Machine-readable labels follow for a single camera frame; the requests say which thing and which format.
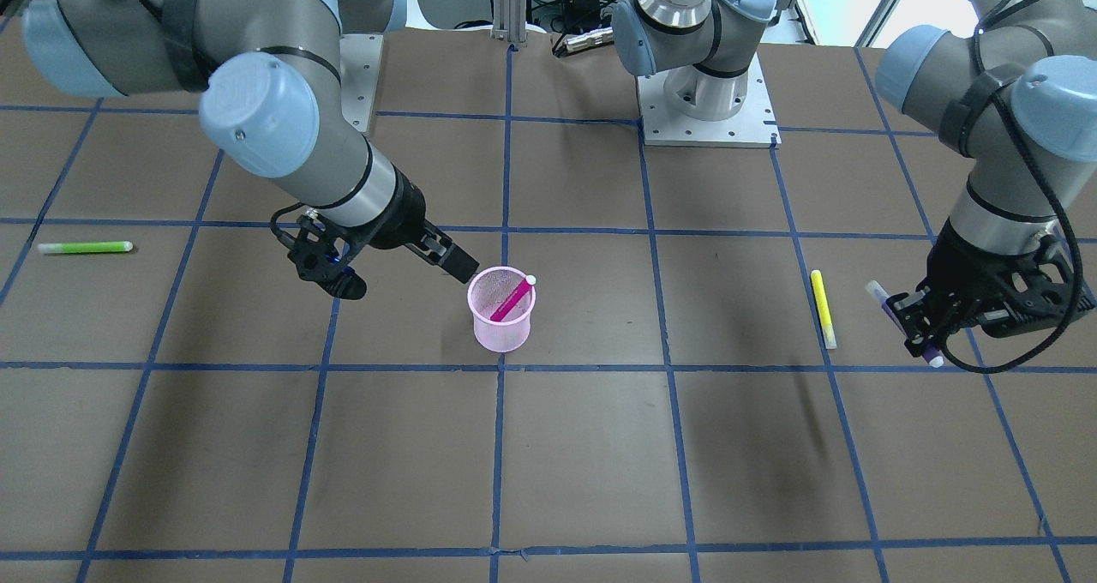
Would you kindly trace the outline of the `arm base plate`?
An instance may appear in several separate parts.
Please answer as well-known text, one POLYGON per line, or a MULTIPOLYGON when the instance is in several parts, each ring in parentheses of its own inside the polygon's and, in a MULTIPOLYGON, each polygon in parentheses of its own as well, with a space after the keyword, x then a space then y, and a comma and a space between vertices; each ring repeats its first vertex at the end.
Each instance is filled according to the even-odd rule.
POLYGON ((381 33, 347 33, 340 40, 342 117, 365 136, 373 125, 383 49, 381 33))
POLYGON ((782 144, 764 68, 716 78, 693 66, 638 76, 644 141, 658 147, 771 148, 782 144))

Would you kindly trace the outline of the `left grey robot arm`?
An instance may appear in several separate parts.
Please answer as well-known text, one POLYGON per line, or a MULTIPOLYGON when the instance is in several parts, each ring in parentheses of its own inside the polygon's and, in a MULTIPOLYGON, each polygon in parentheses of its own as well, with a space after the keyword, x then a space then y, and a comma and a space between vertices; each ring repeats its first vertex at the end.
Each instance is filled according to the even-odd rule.
MULTIPOLYGON (((867 287, 911 356, 955 361, 952 334, 1047 332, 1026 362, 1093 312, 1066 208, 1094 173, 1094 9, 1083 0, 969 0, 972 35, 921 25, 878 64, 875 92, 972 159, 914 292, 867 287)), ((620 63, 661 76, 656 106, 722 128, 743 111, 776 0, 619 0, 620 63)))

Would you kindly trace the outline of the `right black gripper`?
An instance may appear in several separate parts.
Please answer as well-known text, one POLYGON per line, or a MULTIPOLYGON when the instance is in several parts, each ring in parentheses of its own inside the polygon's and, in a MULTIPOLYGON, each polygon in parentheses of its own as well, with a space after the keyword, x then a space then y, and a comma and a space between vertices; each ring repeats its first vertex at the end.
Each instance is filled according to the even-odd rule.
POLYGON ((317 213, 299 215, 294 234, 279 227, 279 217, 303 208, 298 202, 278 209, 272 215, 272 234, 286 247, 297 277, 320 285, 330 298, 361 299, 367 294, 367 282, 351 267, 367 247, 406 247, 459 282, 470 282, 479 269, 477 259, 426 218, 426 199, 416 184, 397 184, 394 201, 364 225, 342 226, 317 213))

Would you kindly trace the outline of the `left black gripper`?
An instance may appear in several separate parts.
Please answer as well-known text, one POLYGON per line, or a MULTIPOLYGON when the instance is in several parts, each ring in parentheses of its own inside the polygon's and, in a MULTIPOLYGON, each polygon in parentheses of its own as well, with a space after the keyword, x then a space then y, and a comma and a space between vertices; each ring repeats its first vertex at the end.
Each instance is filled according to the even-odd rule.
POLYGON ((912 341, 939 350, 963 328, 993 338, 1054 328, 1067 314, 1077 277, 1053 235, 1020 255, 984 251, 945 224, 927 257, 927 274, 913 293, 890 298, 912 341))

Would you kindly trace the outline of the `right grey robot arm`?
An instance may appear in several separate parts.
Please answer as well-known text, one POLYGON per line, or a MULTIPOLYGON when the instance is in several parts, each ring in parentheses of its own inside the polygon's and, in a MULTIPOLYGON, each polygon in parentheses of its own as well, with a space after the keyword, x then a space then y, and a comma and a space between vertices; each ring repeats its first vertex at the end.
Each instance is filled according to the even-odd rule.
POLYGON ((200 96, 207 137, 294 197, 269 227, 299 279, 359 299, 364 248, 406 247, 470 282, 478 262, 426 217, 422 191, 344 117, 341 45, 404 27, 406 0, 32 0, 29 56, 67 96, 200 96))

